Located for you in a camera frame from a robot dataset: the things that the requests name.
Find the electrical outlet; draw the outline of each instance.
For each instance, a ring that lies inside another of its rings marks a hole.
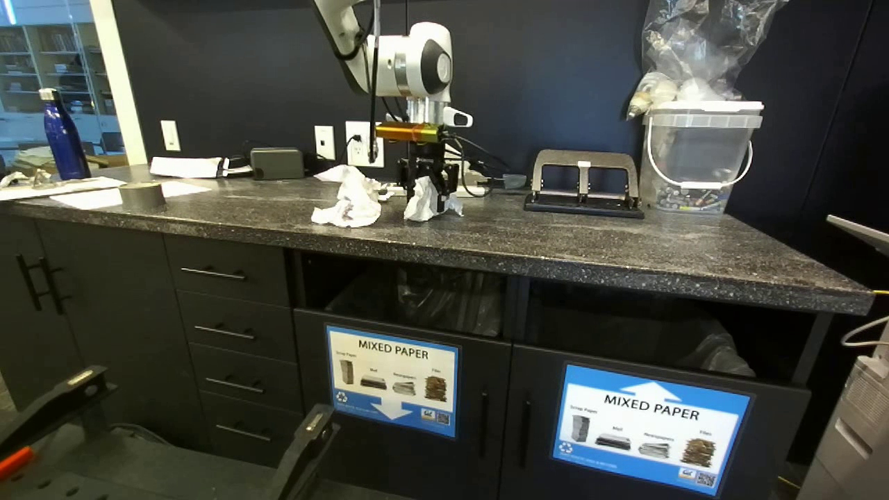
[[[160,140],[164,140],[164,150],[167,154],[179,154],[179,143],[177,143],[177,126],[175,121],[160,121]]]
[[[318,162],[336,162],[332,126],[314,126],[314,154],[317,154]]]
[[[345,160],[353,167],[382,167],[382,140],[377,140],[377,160],[368,162],[368,122],[345,122]]]

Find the sign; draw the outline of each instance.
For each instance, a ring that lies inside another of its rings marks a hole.
[[[332,412],[456,440],[459,347],[328,325]]]
[[[750,399],[568,364],[553,458],[716,499]]]

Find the water bottle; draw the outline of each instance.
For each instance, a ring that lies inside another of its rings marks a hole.
[[[56,89],[39,89],[45,100],[45,130],[56,160],[56,171],[60,180],[89,178],[89,164],[79,147],[79,133],[71,118],[64,112]]]

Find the trash bin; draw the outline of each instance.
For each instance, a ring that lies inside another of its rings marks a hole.
[[[645,115],[642,210],[721,214],[753,167],[756,100],[664,104]]]

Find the granite countertop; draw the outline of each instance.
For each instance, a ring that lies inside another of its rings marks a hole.
[[[354,258],[485,269],[503,275],[661,292],[795,311],[866,314],[864,286],[818,261],[720,219],[613,219],[521,212],[521,194],[465,200],[465,217],[427,225],[399,219],[402,199],[372,228],[311,225],[311,210],[336,189],[318,180],[206,180],[210,192],[167,200],[156,212],[74,212],[53,200],[8,203],[33,219],[68,219],[222,242],[253,242]]]

